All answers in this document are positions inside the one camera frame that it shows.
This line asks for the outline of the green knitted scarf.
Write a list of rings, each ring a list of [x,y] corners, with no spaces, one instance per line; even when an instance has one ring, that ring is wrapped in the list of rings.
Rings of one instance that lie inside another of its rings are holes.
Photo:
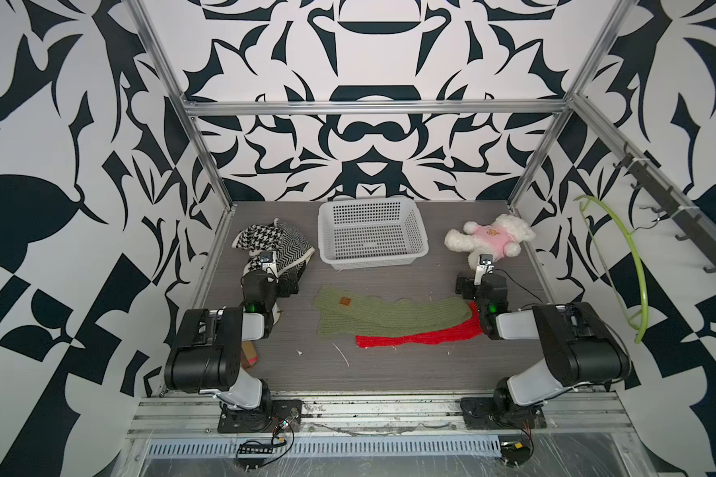
[[[320,288],[314,306],[320,315],[320,336],[399,338],[459,326],[473,316],[469,304],[458,297],[391,302],[331,286]]]

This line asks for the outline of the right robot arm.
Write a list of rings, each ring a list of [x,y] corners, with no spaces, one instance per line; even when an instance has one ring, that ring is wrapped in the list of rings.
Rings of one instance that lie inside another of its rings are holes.
[[[501,380],[494,390],[495,408],[504,415],[536,409],[578,387],[612,385],[632,371],[626,347],[587,302],[510,311],[506,280],[492,274],[459,274],[455,293],[475,304],[488,338],[540,343],[541,360]]]

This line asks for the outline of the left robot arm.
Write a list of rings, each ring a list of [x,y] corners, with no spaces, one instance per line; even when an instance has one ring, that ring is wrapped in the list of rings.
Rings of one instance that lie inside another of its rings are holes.
[[[243,344],[272,334],[278,300],[298,293],[298,275],[253,270],[241,279],[235,307],[185,312],[164,370],[169,391],[210,396],[231,411],[269,413],[270,388],[242,366]]]

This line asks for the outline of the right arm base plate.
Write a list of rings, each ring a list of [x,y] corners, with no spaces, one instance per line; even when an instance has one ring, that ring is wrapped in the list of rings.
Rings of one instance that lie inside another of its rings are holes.
[[[546,429],[540,405],[519,407],[508,397],[463,397],[459,403],[467,429]]]

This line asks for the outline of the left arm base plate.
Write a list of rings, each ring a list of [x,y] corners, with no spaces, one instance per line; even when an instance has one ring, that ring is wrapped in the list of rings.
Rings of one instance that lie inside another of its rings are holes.
[[[303,404],[299,399],[274,399],[263,401],[256,409],[234,409],[222,403],[217,431],[221,434],[278,434],[290,427],[298,429]]]

